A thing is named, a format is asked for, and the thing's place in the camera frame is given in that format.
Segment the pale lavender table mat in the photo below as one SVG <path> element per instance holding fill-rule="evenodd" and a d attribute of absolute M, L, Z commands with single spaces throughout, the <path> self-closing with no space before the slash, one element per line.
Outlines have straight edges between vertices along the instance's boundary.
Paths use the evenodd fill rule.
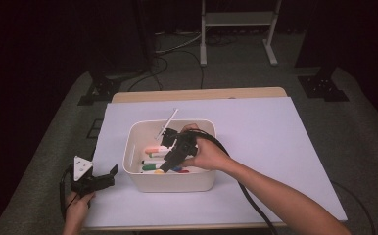
<path fill-rule="evenodd" d="M 94 155 L 94 172 L 121 166 L 129 130 L 143 120 L 169 117 L 214 124 L 230 156 L 283 182 L 322 205 L 339 220 L 347 216 L 291 98 L 216 99 L 117 103 L 106 109 Z M 155 229 L 259 226 L 263 223 L 238 183 L 218 173 L 206 192 L 142 193 L 124 170 L 113 187 L 98 192 L 85 221 L 88 229 Z"/>

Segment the white metal stand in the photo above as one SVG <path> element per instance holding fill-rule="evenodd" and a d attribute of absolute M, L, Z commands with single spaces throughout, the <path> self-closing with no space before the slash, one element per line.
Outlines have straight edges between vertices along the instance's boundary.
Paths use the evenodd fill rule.
<path fill-rule="evenodd" d="M 206 0 L 202 0 L 201 7 L 201 43 L 200 43 L 200 65 L 208 63 L 207 58 L 207 29 L 212 27 L 247 27 L 247 26 L 268 26 L 267 37 L 262 41 L 267 58 L 272 66 L 277 66 L 278 61 L 273 52 L 271 43 L 277 25 L 282 0 L 276 0 L 272 11 L 264 12 L 217 12 L 206 11 Z"/>

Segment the black stand base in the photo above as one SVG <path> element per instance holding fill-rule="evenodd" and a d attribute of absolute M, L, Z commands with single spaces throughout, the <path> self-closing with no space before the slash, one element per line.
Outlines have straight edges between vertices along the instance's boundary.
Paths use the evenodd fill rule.
<path fill-rule="evenodd" d="M 349 98 L 332 80 L 335 67 L 322 67 L 315 75 L 298 77 L 309 98 L 322 98 L 325 102 L 348 102 Z"/>
<path fill-rule="evenodd" d="M 85 95 L 82 95 L 78 101 L 79 106 L 92 106 L 95 102 L 111 101 L 118 93 L 121 81 L 110 79 L 103 73 L 95 70 L 89 72 L 92 83 Z"/>

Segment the white plastic bin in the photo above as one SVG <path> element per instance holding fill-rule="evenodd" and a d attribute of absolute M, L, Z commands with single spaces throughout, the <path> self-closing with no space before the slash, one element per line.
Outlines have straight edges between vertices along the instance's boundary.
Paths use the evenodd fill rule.
<path fill-rule="evenodd" d="M 144 152 L 146 148 L 162 146 L 162 139 L 157 140 L 156 135 L 165 119 L 140 121 L 132 125 L 129 131 L 122 167 L 131 178 L 137 189 L 141 192 L 197 192 L 208 191 L 213 187 L 215 172 L 198 167 L 184 167 L 189 173 L 168 171 L 164 174 L 154 174 L 154 170 L 144 171 L 141 164 L 144 160 L 163 160 L 164 158 L 150 158 Z M 202 130 L 215 137 L 214 125 L 206 119 L 177 119 L 169 125 L 178 132 L 189 123 L 195 122 Z"/>

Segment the person's right hand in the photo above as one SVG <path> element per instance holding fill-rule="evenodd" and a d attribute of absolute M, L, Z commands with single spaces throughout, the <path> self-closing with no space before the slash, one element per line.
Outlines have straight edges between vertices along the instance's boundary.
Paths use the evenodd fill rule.
<path fill-rule="evenodd" d="M 212 141 L 203 137 L 196 138 L 198 151 L 195 157 L 181 163 L 181 166 L 194 166 L 205 170 L 228 170 L 234 161 Z"/>

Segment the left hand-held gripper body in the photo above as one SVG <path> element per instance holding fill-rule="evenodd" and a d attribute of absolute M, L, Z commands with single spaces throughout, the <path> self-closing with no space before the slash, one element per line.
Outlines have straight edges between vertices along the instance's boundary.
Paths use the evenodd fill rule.
<path fill-rule="evenodd" d="M 69 166 L 72 191 L 83 197 L 96 191 L 93 185 L 93 163 L 79 156 L 73 158 Z"/>

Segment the peach cap marker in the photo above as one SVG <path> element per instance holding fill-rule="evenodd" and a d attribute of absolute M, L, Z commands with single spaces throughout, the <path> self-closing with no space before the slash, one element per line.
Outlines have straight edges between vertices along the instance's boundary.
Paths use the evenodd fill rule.
<path fill-rule="evenodd" d="M 144 152 L 146 154 L 153 154 L 153 153 L 166 153 L 169 151 L 169 148 L 167 147 L 162 147 L 162 146 L 158 146 L 158 147 L 150 147 L 150 148 L 146 148 L 144 150 Z"/>

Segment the person's left hand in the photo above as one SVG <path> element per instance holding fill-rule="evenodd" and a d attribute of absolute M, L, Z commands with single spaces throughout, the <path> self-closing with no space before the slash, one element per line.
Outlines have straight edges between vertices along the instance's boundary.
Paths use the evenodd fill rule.
<path fill-rule="evenodd" d="M 88 204 L 94 197 L 95 193 L 80 197 L 77 193 L 71 192 L 67 196 L 65 225 L 71 228 L 81 228 L 88 215 Z"/>

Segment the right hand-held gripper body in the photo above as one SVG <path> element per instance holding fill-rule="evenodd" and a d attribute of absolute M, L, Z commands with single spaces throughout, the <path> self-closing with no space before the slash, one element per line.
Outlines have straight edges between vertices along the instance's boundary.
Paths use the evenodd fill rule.
<path fill-rule="evenodd" d="M 198 151 L 194 133 L 178 132 L 169 127 L 177 113 L 178 109 L 174 108 L 156 135 L 157 140 L 162 139 L 161 145 L 168 149 L 168 153 L 164 157 L 165 161 L 184 161 L 187 156 L 195 156 Z"/>

